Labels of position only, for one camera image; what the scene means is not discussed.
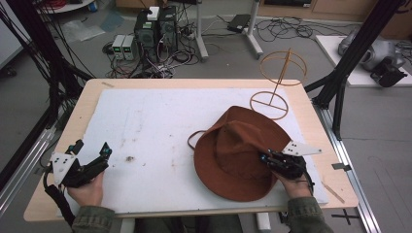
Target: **computer tower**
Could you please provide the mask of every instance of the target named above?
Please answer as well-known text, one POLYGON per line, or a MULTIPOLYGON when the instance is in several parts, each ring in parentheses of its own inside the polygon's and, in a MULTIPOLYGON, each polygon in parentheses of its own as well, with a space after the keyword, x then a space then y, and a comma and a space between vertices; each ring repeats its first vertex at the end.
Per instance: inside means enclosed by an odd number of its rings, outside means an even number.
POLYGON ((161 9, 158 18, 160 24, 160 38, 163 41, 163 51, 171 52, 178 50, 176 7, 171 6, 161 9))
POLYGON ((134 35, 139 56, 143 57, 146 53, 151 62, 158 62, 157 46, 160 39, 158 21, 148 20, 147 11, 142 11, 137 16, 134 35))

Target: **gray floor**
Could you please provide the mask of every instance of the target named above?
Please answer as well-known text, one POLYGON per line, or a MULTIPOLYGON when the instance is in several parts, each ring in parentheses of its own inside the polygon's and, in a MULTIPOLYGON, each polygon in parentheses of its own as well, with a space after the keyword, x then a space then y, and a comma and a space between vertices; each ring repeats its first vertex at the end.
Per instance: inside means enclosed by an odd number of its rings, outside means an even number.
MULTIPOLYGON (((108 7, 95 14, 86 9, 78 10, 62 14, 59 18, 64 23, 87 17, 86 26, 100 25, 113 13, 110 9, 108 7)), ((217 19, 205 19, 204 25, 215 20, 217 19)), ((70 46, 96 77, 104 78, 110 71, 110 63, 101 48, 112 41, 115 35, 131 33, 133 26, 134 21, 125 20, 111 32, 89 41, 71 43, 70 46)), ((224 25, 219 23, 213 26, 222 27, 224 25)), ((264 79, 258 68, 259 61, 251 53, 244 37, 205 37, 204 40, 210 53, 209 60, 178 68, 174 79, 264 79)), ((311 40, 294 38, 272 43, 265 43, 259 38, 257 40, 265 54, 288 48, 299 53, 308 65, 307 83, 324 77, 333 68, 320 47, 311 40)), ((17 76, 6 77, 2 74, 0 77, 1 169, 48 106, 48 86, 30 58, 22 53, 12 65, 17 70, 17 76)), ((280 67, 273 65, 266 68, 268 73, 276 76, 280 67)), ((405 68, 412 72, 410 65, 405 68)), ((314 97, 318 92, 319 90, 315 90, 308 95, 314 97)), ((410 232, 412 229, 412 199, 409 198, 412 191, 411 98, 410 87, 346 89, 342 116, 343 142, 382 232, 410 232)), ((22 215, 38 180, 40 175, 34 172, 29 176, 14 202, 1 217, 0 232, 69 232, 64 222, 24 221, 22 215)), ((347 212, 351 216, 358 215, 356 210, 347 212)), ((351 218, 351 224, 348 224, 345 218, 331 215, 343 215, 343 210, 325 211, 326 221, 335 232, 363 232, 358 219, 351 218)), ((275 213, 271 213, 270 217, 272 232, 288 232, 278 222, 275 213)), ((247 223, 243 225, 244 232, 257 231, 252 216, 241 215, 241 218, 247 223)), ((119 229, 120 222, 116 221, 113 232, 118 232, 119 229)))

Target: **hat crown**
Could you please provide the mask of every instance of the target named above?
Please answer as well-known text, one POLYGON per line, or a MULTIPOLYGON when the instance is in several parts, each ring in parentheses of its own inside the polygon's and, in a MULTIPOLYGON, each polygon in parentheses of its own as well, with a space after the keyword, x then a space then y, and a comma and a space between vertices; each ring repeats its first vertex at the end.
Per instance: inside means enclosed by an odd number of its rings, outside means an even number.
POLYGON ((260 129, 238 120, 227 122, 219 129, 216 141, 216 160, 231 176, 261 180, 272 176, 261 163, 259 155, 266 152, 260 129))

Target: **metal frame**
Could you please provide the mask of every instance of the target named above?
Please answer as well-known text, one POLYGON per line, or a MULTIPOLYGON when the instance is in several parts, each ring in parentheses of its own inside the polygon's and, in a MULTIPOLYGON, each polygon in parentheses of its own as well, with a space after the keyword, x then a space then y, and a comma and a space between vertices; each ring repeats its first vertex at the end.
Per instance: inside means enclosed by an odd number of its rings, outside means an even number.
MULTIPOLYGON (((60 109, 58 115, 61 116, 63 110, 60 109)), ((20 162, 13 175, 10 177, 7 184, 0 192, 0 218, 9 208, 12 201, 20 191, 21 187, 27 180, 31 171, 36 166, 37 162, 41 158, 43 152, 49 146, 56 130, 57 121, 51 126, 50 129, 44 129, 37 140, 32 144, 30 151, 24 157, 24 160, 20 162)))
POLYGON ((257 59, 263 54, 263 50, 261 49, 260 45, 258 44, 257 39, 254 36, 254 29, 258 15, 258 4, 260 0, 254 0, 254 4, 252 5, 251 11, 251 22, 249 24, 249 28, 245 28, 244 31, 246 32, 246 37, 248 38, 249 42, 251 43, 255 53, 257 54, 257 59))
POLYGON ((199 52, 201 56, 201 61, 205 61, 209 58, 209 54, 207 53, 205 43, 203 42, 202 38, 202 0, 197 0, 196 4, 197 8, 197 29, 195 33, 196 43, 199 47, 199 52))
POLYGON ((50 106, 18 148, 12 159, 8 162, 6 168, 1 171, 0 191, 2 191, 4 186, 7 184, 9 178, 12 177, 16 168, 27 155, 35 140, 39 137, 39 135, 41 135, 45 126, 47 129, 50 129, 57 120, 57 116, 59 115, 59 106, 62 100, 62 91, 60 86, 64 89, 64 94, 66 97, 76 99, 80 96, 83 90, 76 76, 84 81, 92 79, 90 75, 71 65, 64 58, 55 43, 50 30, 43 23, 42 18, 39 16, 39 13, 30 1, 6 0, 6 2, 16 15, 21 25, 24 27, 27 34, 30 36, 32 43, 36 45, 40 55, 36 56, 34 54, 33 49, 30 48, 26 41, 17 32, 15 25, 9 21, 7 14, 0 12, 0 19, 16 36, 17 40, 21 43, 23 48, 28 52, 32 60, 37 65, 37 68, 42 76, 49 83, 50 106))
POLYGON ((335 69, 326 77, 305 86, 306 92, 323 86, 320 94, 313 99, 313 104, 322 109, 327 109, 330 101, 336 95, 332 130, 338 140, 341 140, 340 123, 346 81, 382 29, 394 16, 401 2, 402 0, 379 0, 335 69))
POLYGON ((327 136, 329 137, 329 140, 332 143, 333 148, 340 162, 342 162, 345 165, 350 165, 352 167, 352 170, 347 171, 346 174, 348 175, 349 181, 351 182, 351 185, 360 201, 357 210, 359 211, 360 219, 363 223, 366 232, 381 232, 376 217, 373 214, 372 209, 370 208, 370 205, 367 201, 366 195, 363 192, 358 176, 354 170, 354 167, 352 166, 349 154, 348 152, 346 152, 343 142, 340 139, 338 139, 336 135, 333 133, 331 127, 332 116, 330 115, 329 110, 323 110, 318 106, 314 106, 314 109, 315 112, 318 114, 318 117, 321 120, 322 125, 324 126, 325 132, 327 133, 327 136))

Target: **desk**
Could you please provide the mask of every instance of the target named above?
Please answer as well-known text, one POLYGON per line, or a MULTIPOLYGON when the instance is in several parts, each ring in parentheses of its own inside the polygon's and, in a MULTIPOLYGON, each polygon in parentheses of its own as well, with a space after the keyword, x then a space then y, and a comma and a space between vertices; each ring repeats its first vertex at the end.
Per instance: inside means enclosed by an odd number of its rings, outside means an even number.
MULTIPOLYGON (((284 81, 285 84, 296 83, 296 81, 284 81)), ((91 80, 79 99, 73 114, 66 125, 56 151, 65 151, 68 145, 83 138, 87 125, 94 113, 100 93, 103 89, 111 88, 268 88, 273 83, 268 80, 91 80)), ((349 183, 348 177, 343 170, 334 170, 331 166, 338 163, 336 153, 330 144, 312 105, 302 85, 284 87, 288 95, 294 114, 296 115, 301 133, 305 142, 309 145, 322 148, 322 156, 313 156, 323 184, 326 185, 326 193, 329 202, 322 208, 355 208, 358 198, 349 183)), ((168 212, 148 214, 127 214, 119 217, 144 217, 144 216, 189 216, 189 215, 211 215, 230 213, 256 213, 256 212, 280 212, 285 206, 266 206, 259 208, 235 208, 230 210, 208 210, 191 212, 168 212)), ((32 199, 24 213, 27 221, 62 220, 57 217, 57 207, 43 189, 39 182, 32 199)))
MULTIPOLYGON (((247 40, 251 43, 251 46, 257 55, 257 60, 263 54, 263 50, 261 49, 260 45, 258 44, 258 41, 256 40, 254 36, 254 29, 255 29, 256 19, 258 15, 259 2, 260 0, 253 0, 249 28, 243 29, 243 33, 245 33, 247 40)), ((197 46, 199 48, 201 61, 203 62, 209 58, 209 54, 206 50, 205 43, 203 42, 203 38, 202 38, 202 26, 201 26, 202 25, 202 0, 197 0, 196 8, 197 8, 196 10, 197 11, 196 13, 197 28, 196 28, 196 33, 195 33, 195 39, 196 39, 197 46)))

